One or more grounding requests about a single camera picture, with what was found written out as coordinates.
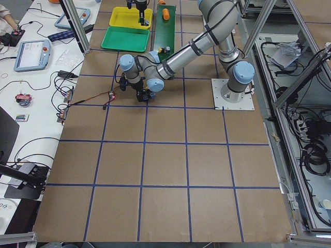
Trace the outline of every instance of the black monitor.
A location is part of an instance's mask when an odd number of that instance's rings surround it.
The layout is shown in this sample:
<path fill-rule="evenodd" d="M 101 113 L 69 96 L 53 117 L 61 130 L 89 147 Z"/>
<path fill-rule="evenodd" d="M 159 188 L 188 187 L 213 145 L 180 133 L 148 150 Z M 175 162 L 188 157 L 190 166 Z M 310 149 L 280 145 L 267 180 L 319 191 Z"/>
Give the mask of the black monitor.
<path fill-rule="evenodd" d="M 19 168 L 15 169 L 7 166 L 9 156 L 19 133 L 19 127 L 16 121 L 0 107 L 0 176 L 5 175 L 25 182 L 19 187 L 9 185 L 5 197 L 38 199 L 42 190 L 40 186 L 46 180 L 48 168 L 35 165 L 34 168 L 39 171 L 39 175 L 43 175 L 40 177 L 21 172 Z"/>

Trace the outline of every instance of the tiled table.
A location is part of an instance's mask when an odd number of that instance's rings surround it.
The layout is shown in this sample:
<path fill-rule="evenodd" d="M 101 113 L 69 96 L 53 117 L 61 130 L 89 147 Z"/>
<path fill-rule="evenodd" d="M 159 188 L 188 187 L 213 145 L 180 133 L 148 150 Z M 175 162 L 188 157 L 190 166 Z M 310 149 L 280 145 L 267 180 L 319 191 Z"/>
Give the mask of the tiled table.
<path fill-rule="evenodd" d="M 100 44 L 124 4 L 102 1 L 73 101 L 116 86 L 124 53 Z M 202 16 L 196 1 L 167 4 L 177 6 L 179 48 L 202 31 Z M 285 241 L 291 228 L 257 102 L 255 111 L 214 110 L 210 78 L 226 76 L 217 54 L 186 66 L 148 104 L 129 89 L 106 110 L 106 96 L 70 108 L 35 226 L 40 242 Z"/>

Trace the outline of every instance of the yellow tray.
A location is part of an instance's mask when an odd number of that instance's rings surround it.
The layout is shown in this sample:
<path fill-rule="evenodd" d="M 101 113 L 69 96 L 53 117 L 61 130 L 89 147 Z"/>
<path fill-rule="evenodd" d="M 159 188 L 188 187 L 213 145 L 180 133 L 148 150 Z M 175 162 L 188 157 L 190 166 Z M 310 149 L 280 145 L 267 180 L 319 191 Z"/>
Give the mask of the yellow tray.
<path fill-rule="evenodd" d="M 115 7 L 110 17 L 109 25 L 115 27 L 130 27 L 148 29 L 152 25 L 153 12 L 145 9 L 145 19 L 149 20 L 149 26 L 141 26 L 139 20 L 139 10 L 137 8 L 128 9 L 127 7 Z"/>

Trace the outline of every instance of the power adapter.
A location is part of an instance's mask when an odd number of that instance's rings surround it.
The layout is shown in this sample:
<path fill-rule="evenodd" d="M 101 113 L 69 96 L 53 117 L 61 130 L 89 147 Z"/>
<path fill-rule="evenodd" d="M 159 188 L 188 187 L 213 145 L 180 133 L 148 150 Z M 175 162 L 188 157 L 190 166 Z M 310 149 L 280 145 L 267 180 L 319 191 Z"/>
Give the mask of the power adapter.
<path fill-rule="evenodd" d="M 57 75 L 60 77 L 60 78 L 63 78 L 63 79 L 76 79 L 78 78 L 77 75 L 73 74 L 72 72 L 68 72 L 68 71 L 59 71 L 57 73 Z"/>

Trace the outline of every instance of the person's arm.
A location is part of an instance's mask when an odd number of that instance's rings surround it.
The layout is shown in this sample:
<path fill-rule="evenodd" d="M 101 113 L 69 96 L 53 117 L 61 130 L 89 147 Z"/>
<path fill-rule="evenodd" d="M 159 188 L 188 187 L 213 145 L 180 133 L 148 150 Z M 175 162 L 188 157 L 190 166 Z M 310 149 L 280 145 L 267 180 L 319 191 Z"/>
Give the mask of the person's arm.
<path fill-rule="evenodd" d="M 7 14 L 4 16 L 4 19 L 6 20 L 6 22 L 8 22 L 8 24 L 13 28 L 17 28 L 17 23 L 14 20 L 14 18 L 11 16 L 11 14 Z"/>

